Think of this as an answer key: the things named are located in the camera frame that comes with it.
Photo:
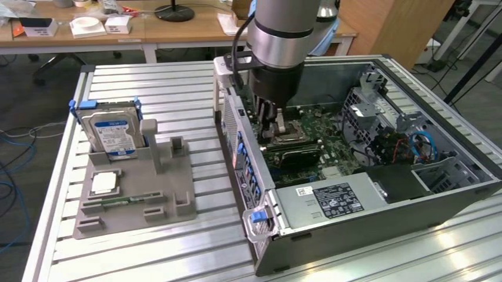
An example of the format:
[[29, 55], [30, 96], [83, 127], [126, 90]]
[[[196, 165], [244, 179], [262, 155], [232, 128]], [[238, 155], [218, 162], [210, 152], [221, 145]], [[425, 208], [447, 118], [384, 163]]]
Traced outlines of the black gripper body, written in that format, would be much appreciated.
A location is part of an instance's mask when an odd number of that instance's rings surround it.
[[272, 67], [250, 70], [249, 86], [253, 93], [277, 106], [286, 106], [289, 100], [298, 93], [304, 66], [289, 69]]

